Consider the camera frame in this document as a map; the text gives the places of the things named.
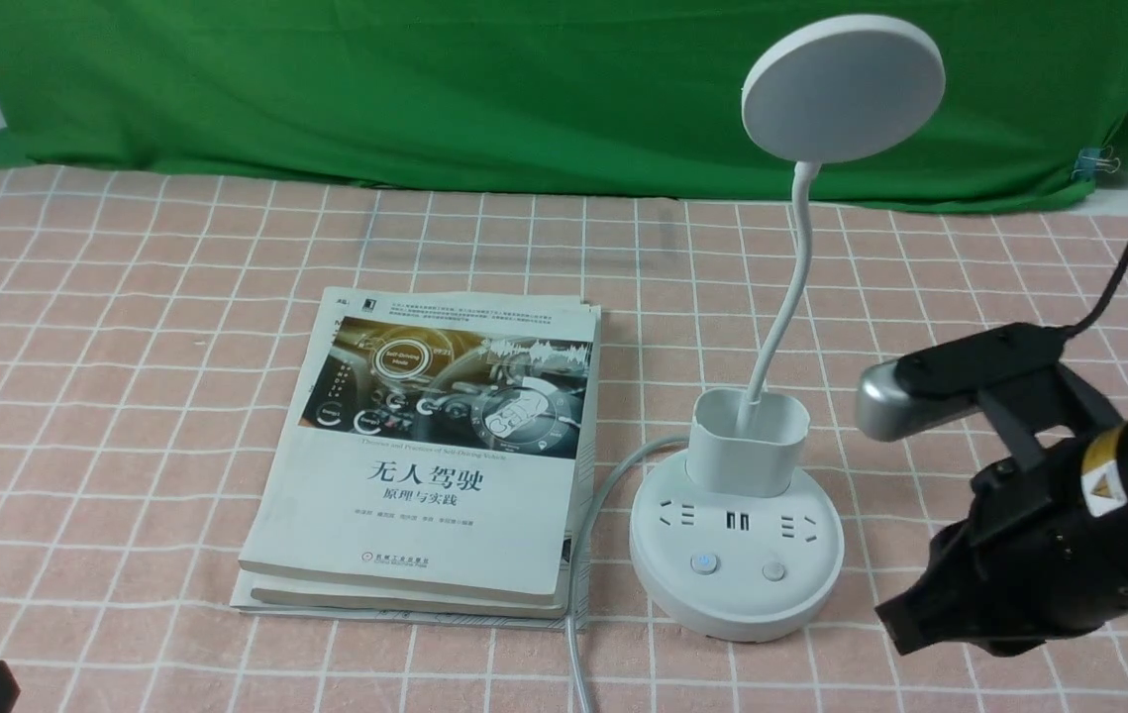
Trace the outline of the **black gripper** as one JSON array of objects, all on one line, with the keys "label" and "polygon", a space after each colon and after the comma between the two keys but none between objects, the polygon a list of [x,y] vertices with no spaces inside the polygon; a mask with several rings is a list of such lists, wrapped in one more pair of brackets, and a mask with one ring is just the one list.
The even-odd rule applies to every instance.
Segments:
[{"label": "black gripper", "polygon": [[971,642],[1011,658],[1128,615],[1128,420],[976,498],[927,563],[874,608],[899,655]]}]

